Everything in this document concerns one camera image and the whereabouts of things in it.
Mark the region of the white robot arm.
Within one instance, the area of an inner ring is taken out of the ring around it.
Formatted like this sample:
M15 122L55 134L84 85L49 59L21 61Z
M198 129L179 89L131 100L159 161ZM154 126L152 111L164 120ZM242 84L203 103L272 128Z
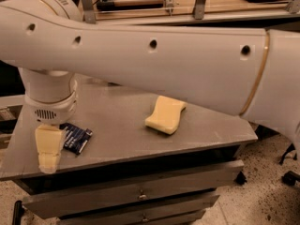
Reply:
M300 36L246 28L85 23L72 0L0 4L0 59L40 122L67 121L75 74L238 115L300 143Z

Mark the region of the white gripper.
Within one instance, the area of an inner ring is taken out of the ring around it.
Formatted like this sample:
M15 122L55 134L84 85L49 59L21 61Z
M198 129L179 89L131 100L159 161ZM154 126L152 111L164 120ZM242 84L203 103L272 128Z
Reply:
M51 125L63 124L75 113L77 86L75 80L48 82L31 85L25 92L31 114L44 123L35 130L38 166L43 173L55 173L58 169L66 131Z

